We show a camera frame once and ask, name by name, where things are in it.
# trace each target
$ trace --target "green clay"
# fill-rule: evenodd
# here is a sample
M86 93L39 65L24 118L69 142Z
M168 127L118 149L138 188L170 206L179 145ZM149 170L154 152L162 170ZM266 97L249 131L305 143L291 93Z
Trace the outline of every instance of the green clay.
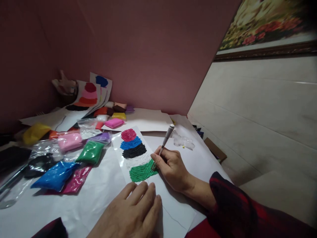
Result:
M76 162L97 164L100 159L104 144L96 141L88 141Z
M153 171L151 169L154 161L150 160L147 164L136 166L130 170L130 178L133 182L141 182L147 178L158 174L158 170Z

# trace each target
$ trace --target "sleeve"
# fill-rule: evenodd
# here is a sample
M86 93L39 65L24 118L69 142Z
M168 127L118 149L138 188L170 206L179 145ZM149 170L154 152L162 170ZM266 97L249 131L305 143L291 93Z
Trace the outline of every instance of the sleeve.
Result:
M309 225L253 201L218 172L209 184L217 204L207 219L221 237L317 237Z

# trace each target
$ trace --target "picture frame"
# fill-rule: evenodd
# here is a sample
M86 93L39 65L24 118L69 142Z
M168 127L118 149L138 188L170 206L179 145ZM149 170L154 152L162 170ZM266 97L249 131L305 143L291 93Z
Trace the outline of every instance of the picture frame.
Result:
M285 57L300 55L317 55L317 40L282 46L259 48L256 50L238 51L216 55L214 62L225 60L256 59L263 57Z
M214 61L315 54L305 0L242 0Z

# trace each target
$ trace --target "pink clay packet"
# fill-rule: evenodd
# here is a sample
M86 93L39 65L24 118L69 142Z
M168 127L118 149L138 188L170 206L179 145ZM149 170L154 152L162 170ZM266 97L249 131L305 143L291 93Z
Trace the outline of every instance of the pink clay packet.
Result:
M61 192L57 192L55 190L47 190L44 195L62 195L77 193L85 183L91 168L91 166L87 166L75 170L74 174L66 181L66 184L64 185Z
M124 121L119 119L119 118L113 118L113 119L105 122L105 125L107 127L110 127L111 129L114 129L118 126L121 126L122 124L124 124Z
M82 137L79 133L71 133L58 137L58 145L63 152L82 146Z

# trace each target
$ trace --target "white paper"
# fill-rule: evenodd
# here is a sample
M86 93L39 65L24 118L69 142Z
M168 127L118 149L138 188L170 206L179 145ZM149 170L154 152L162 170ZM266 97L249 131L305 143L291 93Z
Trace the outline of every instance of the white paper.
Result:
M97 83L96 76L100 76L100 75L90 72L89 81L92 83ZM99 108L105 106L105 104L109 101L109 97L110 97L110 93L111 93L111 89L112 89L112 80L107 79L105 77L103 77L103 78L108 81L108 85L106 87L101 87L102 89L103 88L106 89L106 93L104 96L102 95L101 100L103 100L103 103L99 106Z
M168 149L180 151L187 170L206 182L215 171L230 181L188 119L181 115L171 115L171 118L176 121L178 132L193 139L195 144L191 151L174 146L172 139L166 143ZM161 145L165 132L144 132L143 135L154 151ZM14 206L0 210L0 237L32 237L43 226L61 217L69 238L85 238L124 186L125 179L111 147L100 164L91 170L78 195L35 195L39 189L28 189ZM194 210L197 214L191 228L206 218L195 206Z
M125 131L131 127L137 126L140 131L167 131L170 124L173 124L168 114L161 110L149 110L135 108L133 114L126 115L126 122L122 126L111 129L103 126L102 129L110 131Z
M151 154L152 150L144 140L138 127L132 128L136 135L142 140L145 145L147 154ZM126 183L131 182L129 170L126 168L126 159L122 156L123 150L120 148L121 133L115 134L112 137L113 147L117 154L117 159L121 167L124 179ZM146 179L148 183L155 183L156 193L162 198L162 218L156 226L157 232L164 237L185 237L189 227L196 215L196 212L191 206L187 204L185 197L172 190L172 188L162 180L159 174Z
M75 102L79 101L82 96L82 91L85 88L87 82L78 80L78 96ZM97 90L97 103L94 106L89 107L85 111L69 111L66 109L67 106L61 108L60 110L52 113L48 113L41 116L29 117L25 119L21 119L20 121L25 124L32 126L36 122L41 122L47 126L50 126L52 130L55 131L67 131L69 130L76 122L77 119L83 118L87 113L89 113L96 105L99 104L100 101L100 85L94 84Z

